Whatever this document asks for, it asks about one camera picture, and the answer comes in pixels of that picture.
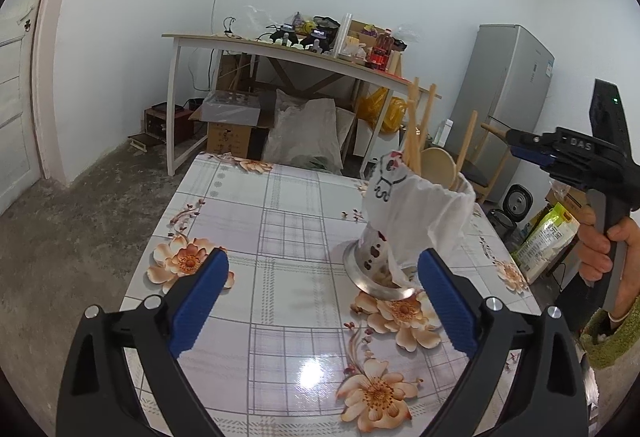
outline printed flower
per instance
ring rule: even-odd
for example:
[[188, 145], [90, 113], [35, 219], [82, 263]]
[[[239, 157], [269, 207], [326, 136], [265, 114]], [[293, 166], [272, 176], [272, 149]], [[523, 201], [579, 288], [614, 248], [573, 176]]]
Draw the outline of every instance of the printed flower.
[[[189, 241], [177, 235], [169, 243], [158, 244], [154, 250], [155, 263], [149, 266], [146, 275], [152, 283], [161, 283], [166, 294], [179, 277], [194, 274], [216, 247], [207, 239]], [[234, 273], [229, 271], [224, 288], [231, 289], [234, 282]]]
[[262, 161], [252, 161], [251, 159], [243, 159], [242, 157], [234, 157], [230, 152], [216, 155], [221, 162], [240, 166], [246, 172], [265, 173], [273, 170], [273, 164]]
[[512, 261], [494, 261], [494, 265], [498, 276], [510, 291], [520, 294], [529, 288], [524, 276]]
[[369, 181], [360, 181], [360, 184], [356, 185], [356, 188], [360, 192], [360, 195], [364, 197], [367, 194], [367, 189], [369, 188]]
[[440, 319], [424, 291], [398, 301], [377, 300], [360, 292], [354, 307], [369, 315], [367, 324], [377, 333], [396, 333], [396, 343], [409, 352], [417, 348], [417, 343], [432, 349], [441, 341], [433, 332], [441, 327]]
[[353, 421], [358, 418], [358, 428], [370, 432], [374, 428], [396, 428], [411, 419], [409, 407], [404, 401], [416, 397], [418, 389], [404, 383], [398, 372], [385, 373], [388, 361], [367, 359], [364, 373], [352, 375], [340, 385], [336, 397], [345, 398], [346, 405], [340, 418]]
[[273, 169], [273, 164], [262, 161], [252, 161], [250, 159], [242, 159], [240, 157], [234, 157], [236, 162], [242, 167], [243, 170], [248, 172], [265, 173], [270, 172]]

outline floral tablecloth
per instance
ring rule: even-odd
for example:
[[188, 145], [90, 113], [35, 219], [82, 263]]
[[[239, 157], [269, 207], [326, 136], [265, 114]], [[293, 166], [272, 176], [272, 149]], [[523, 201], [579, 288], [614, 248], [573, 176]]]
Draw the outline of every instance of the floral tablecloth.
[[[226, 248], [232, 287], [216, 302], [193, 349], [179, 358], [225, 435], [417, 436], [462, 374], [467, 359], [437, 318], [429, 321], [436, 337], [405, 341], [412, 351], [400, 347], [402, 323], [394, 309], [371, 306], [363, 296], [356, 302], [358, 289], [332, 258], [338, 244], [364, 229], [361, 187], [355, 179], [288, 166], [247, 167], [202, 153], [158, 222], [122, 309], [166, 290], [181, 269], [189, 274], [184, 266], [201, 249]], [[512, 271], [511, 258], [477, 205], [464, 233], [447, 261], [453, 272], [511, 310], [539, 313], [529, 290], [518, 292], [508, 286], [509, 276], [500, 277], [505, 265]], [[165, 253], [178, 246], [183, 258], [171, 260]], [[418, 300], [407, 308], [419, 318]], [[369, 327], [374, 311], [388, 323]], [[481, 425], [495, 421], [517, 359], [514, 353], [507, 360]], [[127, 360], [149, 423], [169, 434], [136, 352], [127, 349]]]

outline green sleeve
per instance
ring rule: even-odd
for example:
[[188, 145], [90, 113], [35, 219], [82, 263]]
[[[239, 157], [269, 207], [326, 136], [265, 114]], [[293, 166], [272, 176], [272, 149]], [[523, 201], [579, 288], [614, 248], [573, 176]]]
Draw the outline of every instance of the green sleeve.
[[609, 332], [609, 315], [599, 309], [580, 335], [580, 343], [594, 369], [606, 369], [613, 365], [640, 338], [640, 297], [636, 298], [622, 325], [606, 341], [598, 343], [598, 335]]

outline metal screw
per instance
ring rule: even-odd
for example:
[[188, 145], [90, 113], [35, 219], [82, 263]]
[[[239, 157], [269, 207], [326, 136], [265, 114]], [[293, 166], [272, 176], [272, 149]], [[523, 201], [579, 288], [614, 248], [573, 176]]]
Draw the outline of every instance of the metal screw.
[[548, 308], [546, 309], [546, 313], [549, 314], [549, 316], [551, 316], [554, 319], [558, 319], [560, 316], [562, 316], [562, 312], [560, 311], [560, 309], [558, 307], [556, 307], [555, 305], [549, 305]]
[[484, 300], [484, 304], [489, 307], [489, 310], [494, 312], [501, 310], [503, 306], [503, 303], [495, 296], [491, 296], [491, 298]]
[[162, 298], [157, 294], [154, 294], [153, 296], [147, 296], [144, 303], [145, 309], [157, 309], [162, 304]]
[[89, 305], [84, 310], [84, 317], [87, 319], [95, 318], [100, 312], [100, 308], [97, 305]]

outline red bottle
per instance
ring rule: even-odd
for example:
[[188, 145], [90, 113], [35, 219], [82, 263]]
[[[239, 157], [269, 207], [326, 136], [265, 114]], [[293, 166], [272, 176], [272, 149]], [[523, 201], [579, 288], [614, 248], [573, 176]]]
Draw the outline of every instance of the red bottle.
[[391, 36], [391, 29], [385, 29], [383, 34], [378, 35], [376, 44], [371, 48], [369, 59], [367, 60], [367, 67], [385, 71], [393, 46], [394, 39]]

